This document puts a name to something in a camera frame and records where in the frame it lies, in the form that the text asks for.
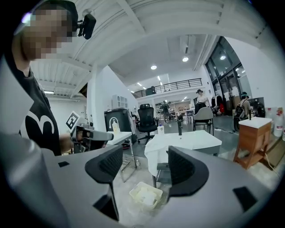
black mesh office chair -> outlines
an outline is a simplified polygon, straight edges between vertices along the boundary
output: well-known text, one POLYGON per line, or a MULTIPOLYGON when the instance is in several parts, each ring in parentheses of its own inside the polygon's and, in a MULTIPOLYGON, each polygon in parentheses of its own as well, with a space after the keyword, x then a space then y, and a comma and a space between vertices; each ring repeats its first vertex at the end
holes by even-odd
POLYGON ((140 140, 146 139, 146 144, 148 140, 153 138, 153 135, 150 135, 152 131, 157 130, 157 124, 155 123, 155 118, 153 116, 154 109, 150 106, 150 104, 143 104, 140 105, 138 114, 139 114, 139 127, 138 130, 140 132, 147 132, 147 135, 143 138, 138 139, 138 143, 140 143, 140 140))

black metal railing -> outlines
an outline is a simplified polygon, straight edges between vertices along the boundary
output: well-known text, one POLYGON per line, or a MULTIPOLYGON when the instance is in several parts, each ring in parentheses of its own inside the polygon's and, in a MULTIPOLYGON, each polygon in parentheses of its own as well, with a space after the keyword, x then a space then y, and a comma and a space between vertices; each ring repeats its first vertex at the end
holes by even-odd
POLYGON ((141 98, 141 97, 145 97, 148 95, 160 94, 160 93, 164 93, 167 91, 180 90, 180 89, 192 88, 192 87, 197 87, 197 86, 202 86, 201 78, 189 79, 189 80, 184 80, 184 81, 176 81, 173 83, 154 86, 153 88, 148 88, 146 90, 140 90, 140 91, 134 92, 133 96, 135 98, 141 98))

wooden side table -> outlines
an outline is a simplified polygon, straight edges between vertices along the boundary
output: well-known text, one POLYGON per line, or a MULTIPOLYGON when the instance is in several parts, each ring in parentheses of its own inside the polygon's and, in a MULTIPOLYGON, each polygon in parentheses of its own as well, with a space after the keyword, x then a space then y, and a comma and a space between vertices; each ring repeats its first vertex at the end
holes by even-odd
POLYGON ((252 120, 239 122, 240 136, 234 162, 248 169, 265 156, 270 141, 271 121, 269 118, 253 117, 252 120), (248 150, 249 156, 239 158, 240 149, 248 150))

white plastic basket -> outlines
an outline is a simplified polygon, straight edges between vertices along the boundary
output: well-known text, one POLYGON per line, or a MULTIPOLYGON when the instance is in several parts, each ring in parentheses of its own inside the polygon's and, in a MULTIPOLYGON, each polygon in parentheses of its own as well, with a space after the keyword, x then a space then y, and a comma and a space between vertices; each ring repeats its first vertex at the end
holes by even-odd
POLYGON ((154 209, 156 207, 156 205, 158 204, 158 202, 160 201, 161 199, 161 196, 162 196, 162 193, 163 191, 160 190, 160 189, 157 189, 155 187, 152 187, 144 182, 139 182, 131 191, 130 191, 130 196, 138 203, 150 208, 150 209, 154 209), (138 200, 137 198, 137 195, 139 194, 139 192, 141 191, 142 188, 146 188, 147 191, 150 191, 152 193, 155 193, 155 200, 154 200, 154 203, 153 205, 148 205, 148 204, 145 204, 143 200, 138 200))

white chair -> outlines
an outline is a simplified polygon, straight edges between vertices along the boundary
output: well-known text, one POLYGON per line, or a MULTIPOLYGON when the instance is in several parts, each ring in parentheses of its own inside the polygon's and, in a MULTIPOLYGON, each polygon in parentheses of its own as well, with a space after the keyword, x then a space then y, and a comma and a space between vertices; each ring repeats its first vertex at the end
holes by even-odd
POLYGON ((210 125, 210 131, 211 133, 211 125, 213 126, 213 136, 214 136, 214 114, 209 107, 201 108, 197 114, 193 116, 193 131, 196 130, 197 125, 210 125))

